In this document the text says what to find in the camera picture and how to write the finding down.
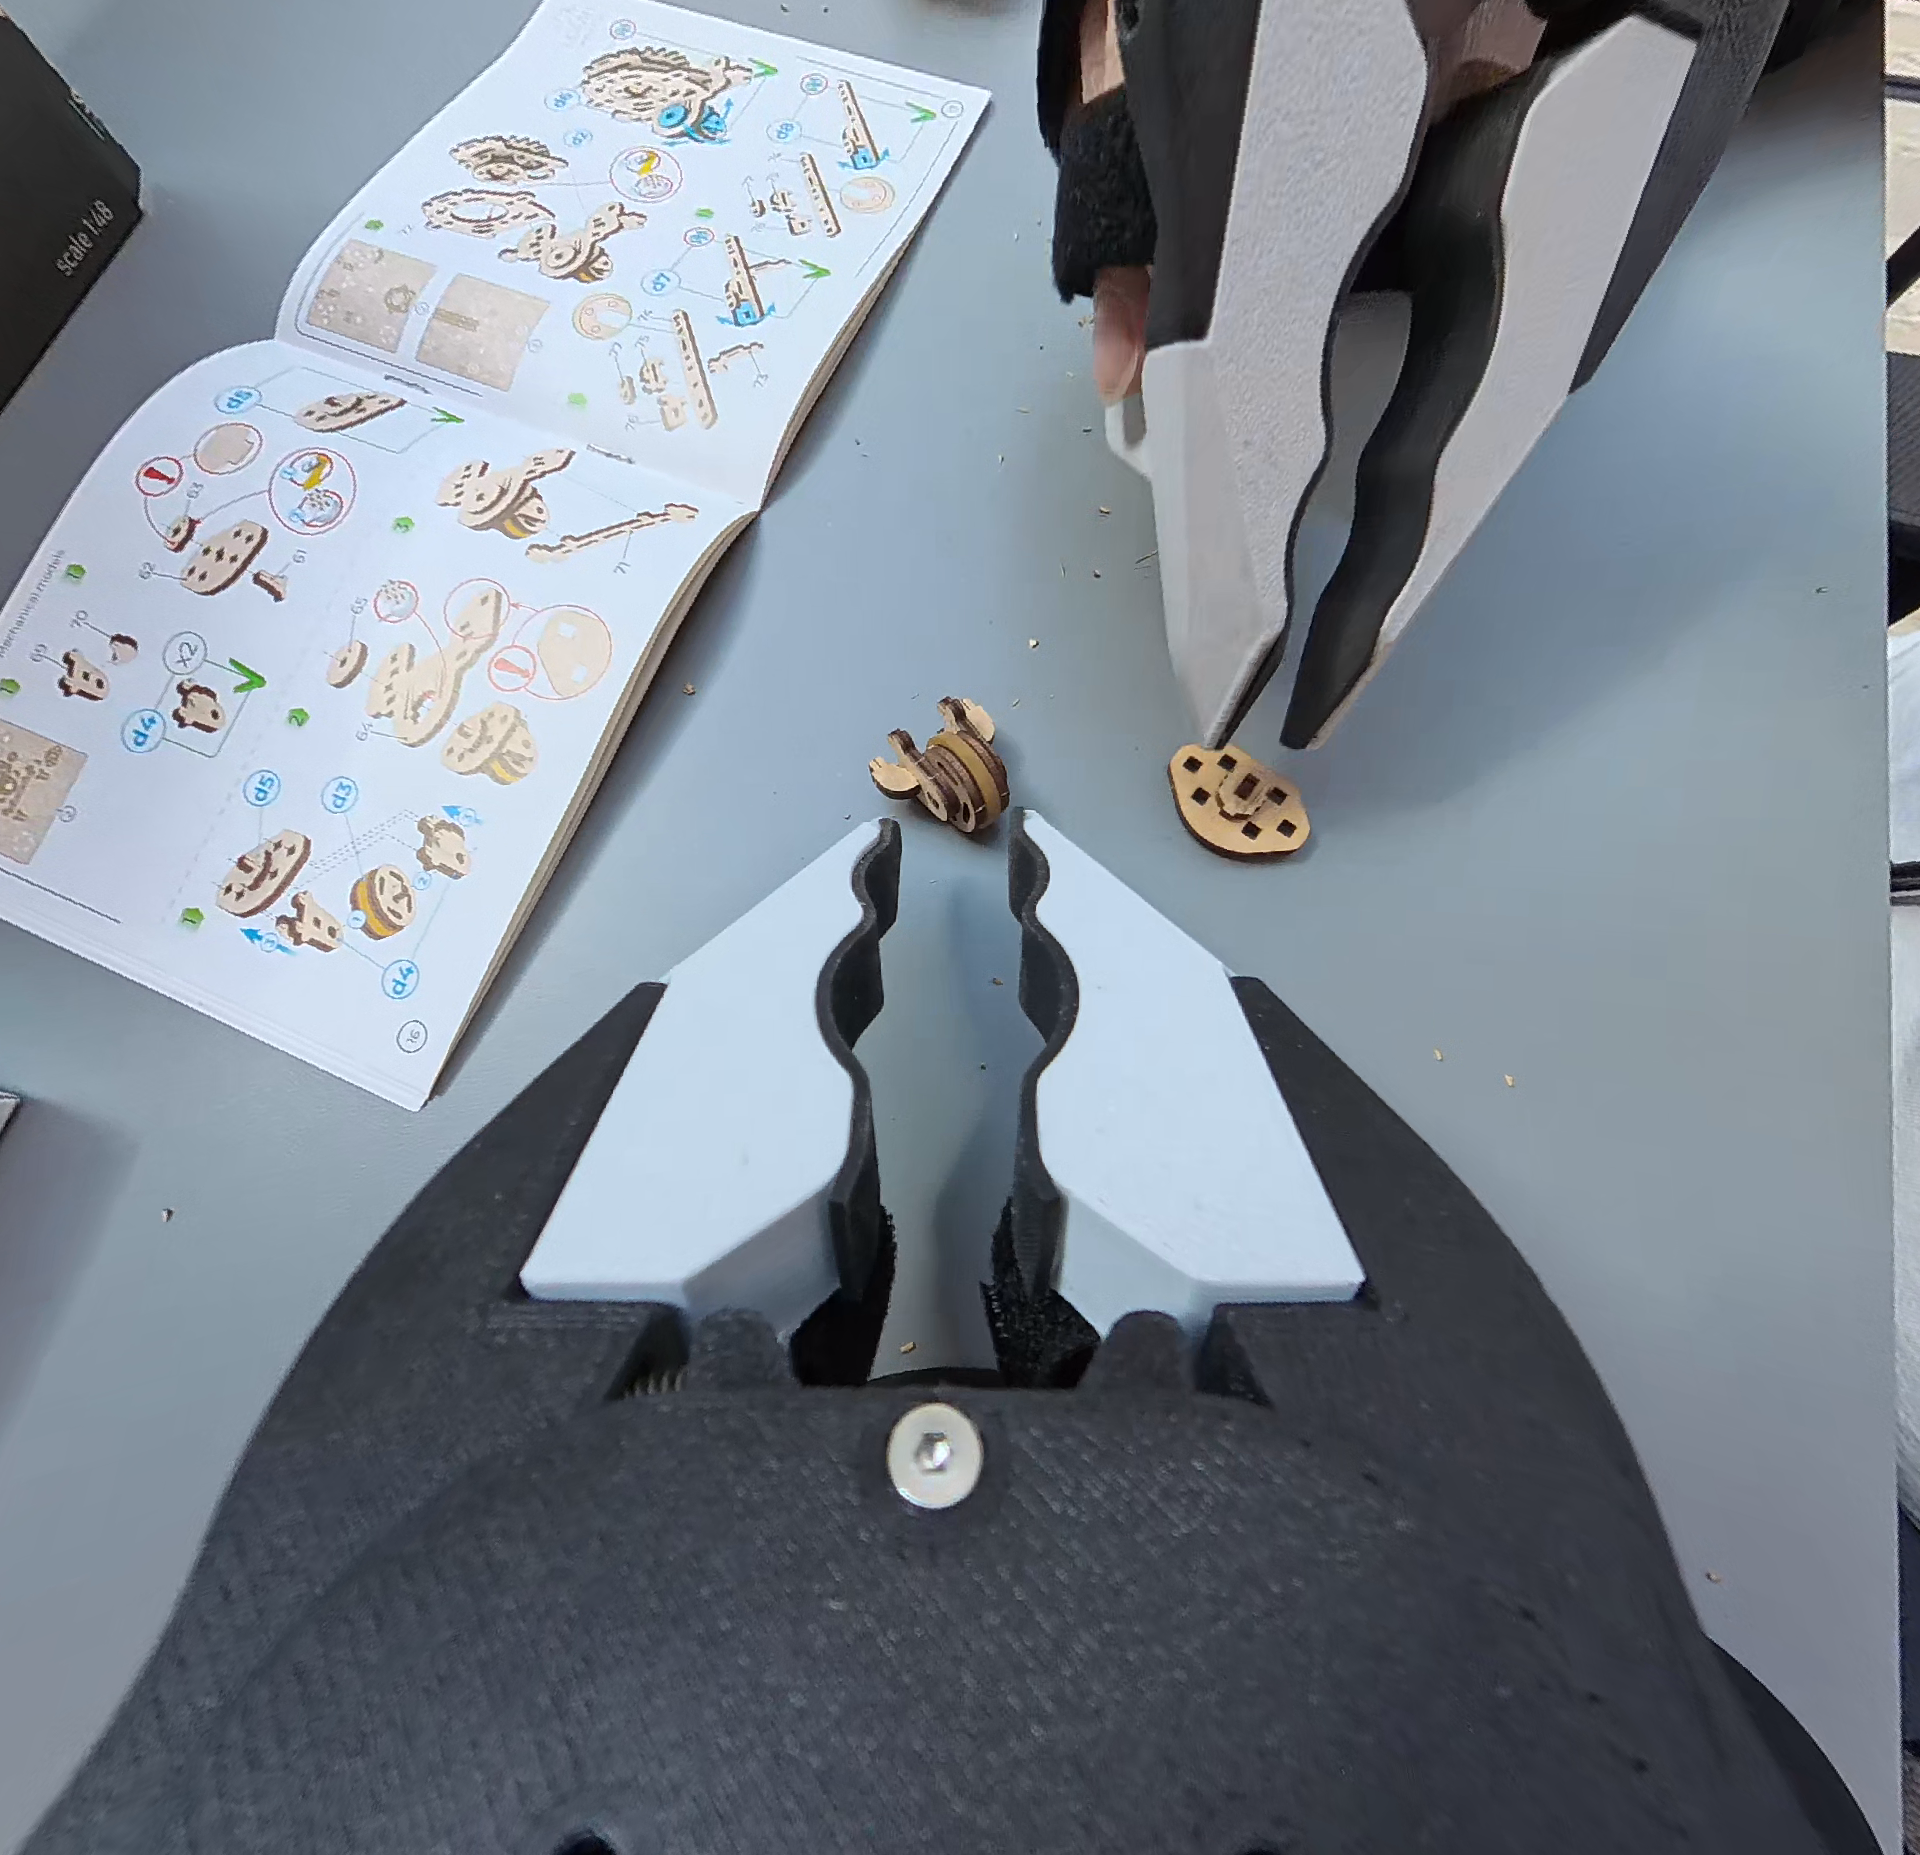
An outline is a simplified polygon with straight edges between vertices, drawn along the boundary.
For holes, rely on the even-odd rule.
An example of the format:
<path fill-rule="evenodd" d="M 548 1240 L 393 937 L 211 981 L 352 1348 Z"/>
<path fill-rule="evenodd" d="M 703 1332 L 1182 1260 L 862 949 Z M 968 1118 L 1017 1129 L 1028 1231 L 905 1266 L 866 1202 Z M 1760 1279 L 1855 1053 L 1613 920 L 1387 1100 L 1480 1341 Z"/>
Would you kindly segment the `small wooden gear assembly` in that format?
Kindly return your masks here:
<path fill-rule="evenodd" d="M 886 798 L 919 805 L 961 835 L 983 835 L 1012 799 L 995 720 L 968 698 L 939 698 L 938 710 L 942 730 L 926 744 L 908 731 L 889 736 L 890 757 L 868 762 L 870 781 Z"/>

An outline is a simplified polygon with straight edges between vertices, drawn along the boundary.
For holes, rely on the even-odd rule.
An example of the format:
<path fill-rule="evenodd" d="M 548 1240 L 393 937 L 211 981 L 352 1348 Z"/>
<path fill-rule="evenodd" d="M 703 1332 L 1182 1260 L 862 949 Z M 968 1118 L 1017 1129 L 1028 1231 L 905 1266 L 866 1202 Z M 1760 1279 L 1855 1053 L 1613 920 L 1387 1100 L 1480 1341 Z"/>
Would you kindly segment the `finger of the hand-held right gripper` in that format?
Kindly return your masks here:
<path fill-rule="evenodd" d="M 1331 455 L 1338 310 L 1427 111 L 1408 0 L 1260 0 L 1214 323 L 1149 343 L 1108 443 L 1152 489 L 1164 637 L 1195 734 L 1234 736 L 1285 657 L 1298 525 Z M 1164 284 L 1152 272 L 1149 311 Z"/>
<path fill-rule="evenodd" d="M 1455 111 L 1405 199 L 1410 330 L 1281 741 L 1327 743 L 1558 419 L 1695 41 L 1629 15 Z"/>

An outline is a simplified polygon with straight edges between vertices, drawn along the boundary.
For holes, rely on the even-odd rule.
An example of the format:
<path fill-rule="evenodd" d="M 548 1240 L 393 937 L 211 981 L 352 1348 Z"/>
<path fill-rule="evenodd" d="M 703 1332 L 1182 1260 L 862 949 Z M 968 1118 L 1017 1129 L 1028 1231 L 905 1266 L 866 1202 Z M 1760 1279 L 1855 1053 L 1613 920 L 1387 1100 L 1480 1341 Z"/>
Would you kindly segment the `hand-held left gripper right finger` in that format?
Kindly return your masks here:
<path fill-rule="evenodd" d="M 1078 1382 L 1129 1314 L 1351 1304 L 1357 1249 L 1227 966 L 1033 810 L 1009 840 L 1021 1078 L 981 1297 L 1005 1382 Z"/>

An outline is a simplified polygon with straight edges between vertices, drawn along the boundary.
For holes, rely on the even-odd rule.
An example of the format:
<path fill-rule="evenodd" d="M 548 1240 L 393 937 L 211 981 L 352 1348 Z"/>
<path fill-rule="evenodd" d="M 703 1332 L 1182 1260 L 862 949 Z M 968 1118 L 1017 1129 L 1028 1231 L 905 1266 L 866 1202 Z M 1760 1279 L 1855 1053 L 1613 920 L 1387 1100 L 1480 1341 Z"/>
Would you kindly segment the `oval wooden plate with holes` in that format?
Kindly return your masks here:
<path fill-rule="evenodd" d="M 1278 859 L 1309 841 L 1298 785 L 1249 752 L 1189 743 L 1168 767 L 1188 834 L 1230 859 Z"/>

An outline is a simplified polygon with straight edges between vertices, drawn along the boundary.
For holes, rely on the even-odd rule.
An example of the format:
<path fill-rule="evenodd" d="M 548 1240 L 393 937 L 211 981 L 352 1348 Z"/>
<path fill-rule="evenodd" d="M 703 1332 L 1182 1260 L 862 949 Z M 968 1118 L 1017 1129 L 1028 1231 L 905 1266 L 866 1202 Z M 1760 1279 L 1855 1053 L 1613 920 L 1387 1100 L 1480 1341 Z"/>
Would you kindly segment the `open instruction booklet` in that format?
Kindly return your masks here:
<path fill-rule="evenodd" d="M 992 97 L 541 0 L 4 612 L 4 924 L 421 1108 Z"/>

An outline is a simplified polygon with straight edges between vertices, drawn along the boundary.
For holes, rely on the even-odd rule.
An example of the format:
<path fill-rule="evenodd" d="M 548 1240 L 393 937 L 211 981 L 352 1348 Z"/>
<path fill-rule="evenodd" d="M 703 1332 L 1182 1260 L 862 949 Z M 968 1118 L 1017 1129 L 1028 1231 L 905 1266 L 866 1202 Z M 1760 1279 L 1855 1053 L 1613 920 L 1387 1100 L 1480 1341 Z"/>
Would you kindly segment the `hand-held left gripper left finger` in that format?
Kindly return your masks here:
<path fill-rule="evenodd" d="M 866 1382 L 897 1269 L 855 1048 L 903 835 L 878 817 L 677 964 L 520 1272 L 545 1304 L 761 1314 L 801 1382 Z"/>

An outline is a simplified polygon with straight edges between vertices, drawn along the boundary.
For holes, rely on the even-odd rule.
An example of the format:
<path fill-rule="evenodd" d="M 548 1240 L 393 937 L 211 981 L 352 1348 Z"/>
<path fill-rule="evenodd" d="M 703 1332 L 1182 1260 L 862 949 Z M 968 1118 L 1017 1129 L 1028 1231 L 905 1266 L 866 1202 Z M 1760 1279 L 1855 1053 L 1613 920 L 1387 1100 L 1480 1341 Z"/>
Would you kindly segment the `black cardboard box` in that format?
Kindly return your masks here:
<path fill-rule="evenodd" d="M 3 402 L 32 378 L 139 219 L 130 152 L 3 15 Z"/>

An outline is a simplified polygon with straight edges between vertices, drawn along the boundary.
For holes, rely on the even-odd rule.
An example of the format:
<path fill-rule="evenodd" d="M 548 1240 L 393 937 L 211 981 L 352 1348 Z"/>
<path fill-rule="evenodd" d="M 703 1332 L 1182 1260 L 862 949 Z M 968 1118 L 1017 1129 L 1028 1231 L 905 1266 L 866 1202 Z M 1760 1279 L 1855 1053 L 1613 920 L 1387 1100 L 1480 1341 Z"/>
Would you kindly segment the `person's right hand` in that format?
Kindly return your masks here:
<path fill-rule="evenodd" d="M 1122 84 L 1115 0 L 1088 0 L 1076 31 L 1081 101 Z M 1102 402 L 1140 392 L 1148 357 L 1152 265 L 1108 265 L 1091 295 L 1091 378 Z"/>

